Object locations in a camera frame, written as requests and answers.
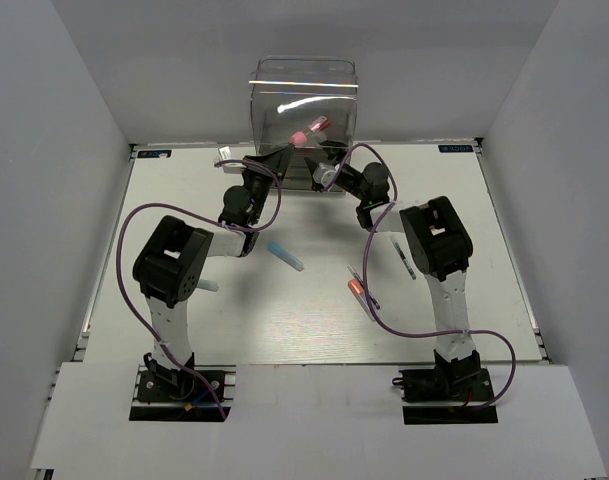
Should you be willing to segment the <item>pink-capped marker tube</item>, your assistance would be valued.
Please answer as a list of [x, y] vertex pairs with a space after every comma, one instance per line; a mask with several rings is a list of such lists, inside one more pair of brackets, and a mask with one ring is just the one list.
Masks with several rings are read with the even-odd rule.
[[327, 140], [325, 130], [329, 127], [330, 121], [325, 116], [316, 118], [310, 125], [303, 130], [293, 133], [289, 142], [296, 147], [311, 146], [320, 144]]

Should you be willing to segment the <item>clear acrylic drawer organizer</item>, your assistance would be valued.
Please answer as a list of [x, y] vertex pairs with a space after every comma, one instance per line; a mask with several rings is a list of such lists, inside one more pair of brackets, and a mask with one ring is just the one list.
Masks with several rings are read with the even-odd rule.
[[[250, 124], [258, 155], [285, 146], [316, 118], [330, 121], [327, 140], [350, 147], [357, 120], [355, 63], [341, 57], [272, 55], [260, 59], [249, 79]], [[304, 158], [321, 161], [319, 144], [296, 147], [282, 185], [303, 191], [312, 179]]]

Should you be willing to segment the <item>green gel pen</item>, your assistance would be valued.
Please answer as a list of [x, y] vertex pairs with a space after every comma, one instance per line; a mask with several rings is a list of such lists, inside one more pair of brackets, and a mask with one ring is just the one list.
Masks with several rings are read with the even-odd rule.
[[410, 275], [410, 277], [413, 280], [416, 280], [417, 279], [416, 273], [415, 273], [413, 267], [411, 266], [411, 263], [409, 262], [408, 258], [406, 257], [404, 251], [402, 250], [400, 244], [398, 243], [398, 241], [395, 238], [391, 238], [391, 243], [392, 243], [397, 255], [399, 256], [400, 260], [402, 261], [406, 271]]

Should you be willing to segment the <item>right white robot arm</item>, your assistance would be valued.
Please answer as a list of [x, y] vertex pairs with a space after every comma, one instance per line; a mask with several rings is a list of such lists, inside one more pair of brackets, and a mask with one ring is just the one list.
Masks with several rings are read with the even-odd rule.
[[416, 269], [427, 281], [436, 332], [435, 379], [437, 390], [456, 399], [468, 391], [480, 370], [480, 357], [469, 333], [465, 296], [472, 240], [450, 200], [440, 196], [422, 205], [399, 200], [394, 177], [382, 157], [361, 171], [349, 164], [353, 149], [340, 142], [321, 143], [325, 160], [306, 158], [312, 188], [325, 192], [334, 186], [359, 200], [360, 226], [369, 232], [406, 237]]

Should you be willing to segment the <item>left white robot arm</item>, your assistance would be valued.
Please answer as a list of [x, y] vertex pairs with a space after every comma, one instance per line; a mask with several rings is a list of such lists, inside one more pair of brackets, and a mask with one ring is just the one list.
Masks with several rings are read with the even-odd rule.
[[242, 183], [225, 191], [218, 219], [206, 221], [216, 232], [166, 215], [134, 262], [132, 275], [146, 299], [154, 331], [153, 352], [145, 365], [161, 376], [161, 387], [172, 398], [186, 398], [195, 387], [187, 309], [204, 264], [209, 257], [244, 257], [252, 251], [270, 190], [281, 188], [294, 153], [295, 146], [288, 144], [244, 157]]

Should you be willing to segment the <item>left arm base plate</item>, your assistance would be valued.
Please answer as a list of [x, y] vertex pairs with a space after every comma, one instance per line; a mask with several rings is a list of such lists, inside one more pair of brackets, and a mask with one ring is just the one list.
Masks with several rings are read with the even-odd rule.
[[[235, 366], [204, 366], [199, 373], [211, 388], [225, 412], [233, 406]], [[225, 419], [208, 388], [192, 376], [187, 387], [178, 389], [158, 379], [144, 365], [136, 376], [129, 420], [132, 422], [221, 423]]]

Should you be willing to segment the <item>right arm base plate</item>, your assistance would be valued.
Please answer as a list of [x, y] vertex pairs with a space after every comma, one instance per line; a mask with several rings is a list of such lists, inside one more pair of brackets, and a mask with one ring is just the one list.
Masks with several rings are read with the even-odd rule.
[[391, 381], [402, 394], [405, 425], [497, 424], [494, 405], [481, 408], [494, 397], [487, 369], [455, 385], [438, 375], [437, 369], [400, 370]]

